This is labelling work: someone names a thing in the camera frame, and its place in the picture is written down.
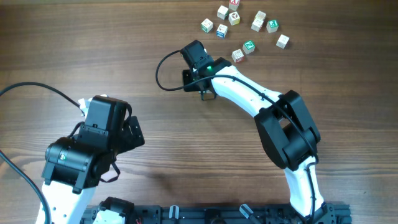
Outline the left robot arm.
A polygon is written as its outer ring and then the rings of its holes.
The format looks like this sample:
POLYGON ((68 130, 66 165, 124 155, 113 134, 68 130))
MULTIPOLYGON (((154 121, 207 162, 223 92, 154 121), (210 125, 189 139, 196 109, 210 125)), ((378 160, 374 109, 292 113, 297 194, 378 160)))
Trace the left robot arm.
POLYGON ((37 223, 79 223, 102 175, 120 172, 117 156, 145 143, 129 103, 96 95, 80 108, 85 120, 46 149, 37 223))

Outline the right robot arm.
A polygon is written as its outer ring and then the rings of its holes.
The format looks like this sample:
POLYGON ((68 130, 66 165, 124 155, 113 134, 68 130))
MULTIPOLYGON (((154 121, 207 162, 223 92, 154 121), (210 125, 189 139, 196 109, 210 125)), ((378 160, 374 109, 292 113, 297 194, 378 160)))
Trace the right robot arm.
POLYGON ((210 90, 254 118, 264 151, 285 173, 291 206, 314 222, 324 203, 315 174, 320 133, 302 97, 293 90, 281 94, 260 86, 224 58, 213 60, 198 40, 179 52, 189 67, 183 89, 210 90))

